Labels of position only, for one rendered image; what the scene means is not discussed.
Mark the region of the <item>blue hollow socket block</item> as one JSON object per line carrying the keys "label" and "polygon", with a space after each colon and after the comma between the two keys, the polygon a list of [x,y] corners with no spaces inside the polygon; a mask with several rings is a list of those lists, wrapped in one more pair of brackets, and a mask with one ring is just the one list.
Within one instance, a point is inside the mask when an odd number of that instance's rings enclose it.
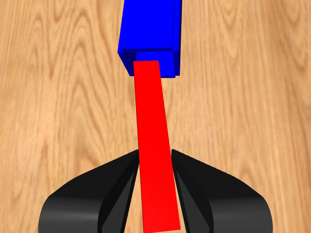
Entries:
{"label": "blue hollow socket block", "polygon": [[182,0],[124,0],[118,54],[130,76],[135,61],[158,61],[162,78],[180,75]]}

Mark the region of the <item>thin red peg bar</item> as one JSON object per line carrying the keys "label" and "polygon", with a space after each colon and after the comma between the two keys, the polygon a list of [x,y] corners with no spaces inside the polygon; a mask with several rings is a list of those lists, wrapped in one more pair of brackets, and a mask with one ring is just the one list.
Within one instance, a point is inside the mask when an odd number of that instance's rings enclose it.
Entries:
{"label": "thin red peg bar", "polygon": [[144,233],[180,229],[158,61],[135,61],[140,186]]}

